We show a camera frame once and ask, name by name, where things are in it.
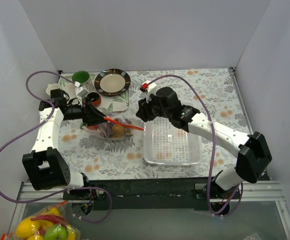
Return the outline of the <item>white plastic basket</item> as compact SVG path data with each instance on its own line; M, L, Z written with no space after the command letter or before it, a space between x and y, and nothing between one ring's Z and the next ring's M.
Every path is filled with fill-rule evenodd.
M144 124L143 157L148 164L193 166L203 159L199 135L174 127L168 119L157 117Z

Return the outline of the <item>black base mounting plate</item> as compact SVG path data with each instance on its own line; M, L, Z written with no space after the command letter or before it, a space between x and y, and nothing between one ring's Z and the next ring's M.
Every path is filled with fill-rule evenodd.
M91 180L112 197L112 209L193 209L207 211L207 177Z

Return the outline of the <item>floral serving tray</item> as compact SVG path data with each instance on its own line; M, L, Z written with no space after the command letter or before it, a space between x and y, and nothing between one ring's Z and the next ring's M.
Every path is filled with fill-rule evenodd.
M94 80L96 76L98 75L98 72L89 72L89 82L87 83L87 88L89 89L89 92L96 92L96 89L94 87ZM65 91L69 97L68 100L74 99L76 97L75 92L75 86L64 80L63 78L58 79L58 83L60 86L60 89ZM130 106L130 93L129 90L123 92L122 94L118 96L105 96L103 94L100 94L101 102L100 105L97 107L102 112L124 112L126 111Z

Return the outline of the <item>clear zip top bag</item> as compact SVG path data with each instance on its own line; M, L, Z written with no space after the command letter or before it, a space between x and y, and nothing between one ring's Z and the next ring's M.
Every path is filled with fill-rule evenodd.
M124 116L94 126L81 126L81 129L104 140L124 140L144 131L144 127L135 119Z

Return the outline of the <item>clear plastic wrapper corner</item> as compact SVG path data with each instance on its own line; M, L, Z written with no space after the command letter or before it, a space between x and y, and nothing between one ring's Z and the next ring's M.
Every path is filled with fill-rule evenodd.
M252 233L251 235L246 236L243 240L262 240L257 232Z

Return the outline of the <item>fake brown kiwi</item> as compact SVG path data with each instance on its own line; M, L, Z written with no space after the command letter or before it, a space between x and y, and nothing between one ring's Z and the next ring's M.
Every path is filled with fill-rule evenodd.
M122 138L125 134L124 127L118 124L113 125L111 130L114 138Z

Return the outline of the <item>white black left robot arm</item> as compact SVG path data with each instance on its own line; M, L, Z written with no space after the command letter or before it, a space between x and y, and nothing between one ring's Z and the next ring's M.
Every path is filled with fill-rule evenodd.
M51 90L50 99L40 102L40 127L31 152L23 155L22 163L36 191L74 189L80 200L86 200L92 193L87 176L71 172L59 152L60 127L66 120L81 120L86 127L96 126L105 123L105 115L92 105L85 87L76 88L75 93L78 100L75 105L67 102L61 89Z

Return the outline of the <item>aluminium frame rail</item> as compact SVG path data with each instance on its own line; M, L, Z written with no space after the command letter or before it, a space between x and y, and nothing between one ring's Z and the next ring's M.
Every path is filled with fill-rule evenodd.
M46 198L47 195L50 195L59 190L59 188L54 188L49 190L36 191L30 183L23 183L19 190L18 199L21 201L28 201L32 199L44 198L41 200L42 203L62 202L64 200L64 194L62 192ZM257 183L243 183L243 202L274 202L285 200L285 195L278 181L264 180L258 181Z

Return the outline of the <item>brown ceramic cup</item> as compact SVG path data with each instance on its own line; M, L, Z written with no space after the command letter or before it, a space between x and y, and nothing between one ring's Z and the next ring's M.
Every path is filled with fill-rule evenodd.
M98 107L102 102L101 96L97 92L90 92L87 97L94 107Z

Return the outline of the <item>pale yellow cup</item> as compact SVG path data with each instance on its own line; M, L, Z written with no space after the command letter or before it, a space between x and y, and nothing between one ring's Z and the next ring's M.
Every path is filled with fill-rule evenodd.
M51 96L51 91L57 89L61 89L61 86L58 83L49 84L48 87L46 88L46 94L48 96Z

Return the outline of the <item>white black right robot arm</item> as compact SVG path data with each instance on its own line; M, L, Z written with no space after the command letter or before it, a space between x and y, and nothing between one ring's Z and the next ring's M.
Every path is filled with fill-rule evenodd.
M259 132L247 134L236 131L218 122L211 122L198 109L182 104L177 93L170 87L157 89L155 84L144 83L140 90L146 93L138 102L136 116L144 122L157 117L166 118L177 129L215 140L216 144L236 158L236 165L220 171L211 181L210 194L222 199L230 189L246 181L256 183L272 155L266 138Z

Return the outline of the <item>floral table mat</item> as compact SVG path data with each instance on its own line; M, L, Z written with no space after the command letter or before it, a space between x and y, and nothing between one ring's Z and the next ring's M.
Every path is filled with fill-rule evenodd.
M113 119L137 126L122 139L106 139L85 129L81 120L64 120L53 135L45 129L37 135L34 150L57 147L73 173L84 173L95 180L207 177L236 164L230 152L205 138L173 127L157 118L149 128L136 117L138 101L144 97L139 87L144 81L160 77L157 86L171 87L181 102L198 109L200 100L212 119L240 132L248 124L228 69L131 71L127 92L103 97L100 110Z

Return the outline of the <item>green inside cat mug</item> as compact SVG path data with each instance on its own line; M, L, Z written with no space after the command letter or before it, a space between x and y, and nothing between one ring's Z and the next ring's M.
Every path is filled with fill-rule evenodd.
M94 90L91 76L87 71L84 70L77 71L72 75L71 79L73 82L78 82L83 87L86 87L89 92L92 92Z

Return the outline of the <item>dark striped rim plate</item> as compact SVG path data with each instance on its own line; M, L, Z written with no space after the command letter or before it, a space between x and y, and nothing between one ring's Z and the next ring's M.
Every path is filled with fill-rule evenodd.
M129 74L118 68L100 72L94 79L95 89L107 97L115 97L125 93L131 85Z

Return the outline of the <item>bag of fake fruit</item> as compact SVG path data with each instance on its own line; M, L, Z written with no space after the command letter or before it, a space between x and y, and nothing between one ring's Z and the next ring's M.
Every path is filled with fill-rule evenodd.
M67 201L48 205L17 220L2 240L80 240L81 231L66 219Z

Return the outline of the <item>fake red grapes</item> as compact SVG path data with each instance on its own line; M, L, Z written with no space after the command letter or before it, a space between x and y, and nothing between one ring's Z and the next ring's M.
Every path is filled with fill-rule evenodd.
M111 139L113 137L112 126L114 124L111 122L101 123L97 126L97 130L100 135L105 139Z

